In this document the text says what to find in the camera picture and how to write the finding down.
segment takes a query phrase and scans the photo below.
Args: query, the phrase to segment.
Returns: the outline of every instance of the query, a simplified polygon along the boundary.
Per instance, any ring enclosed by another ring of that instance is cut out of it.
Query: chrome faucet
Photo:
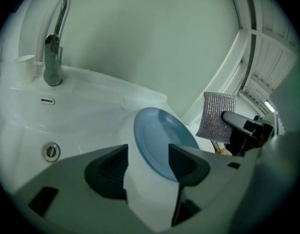
[[[62,83],[61,57],[62,47],[60,47],[60,32],[65,13],[67,11],[68,0],[61,0],[62,5],[59,17],[55,26],[54,34],[49,35],[45,40],[44,57],[45,71],[44,80],[49,86],[58,86]]]

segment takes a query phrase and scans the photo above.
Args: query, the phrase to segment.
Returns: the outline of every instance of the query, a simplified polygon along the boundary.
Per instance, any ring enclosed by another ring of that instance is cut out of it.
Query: blue plate
[[[134,136],[140,154],[159,175],[177,182],[169,167],[169,144],[199,149],[187,127],[168,112],[148,107],[134,120]]]

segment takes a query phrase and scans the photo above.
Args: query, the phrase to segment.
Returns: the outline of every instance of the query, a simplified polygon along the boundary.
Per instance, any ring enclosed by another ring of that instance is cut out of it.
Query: drain
[[[48,162],[55,162],[59,159],[60,148],[56,143],[50,142],[46,143],[42,147],[42,155],[44,159]]]

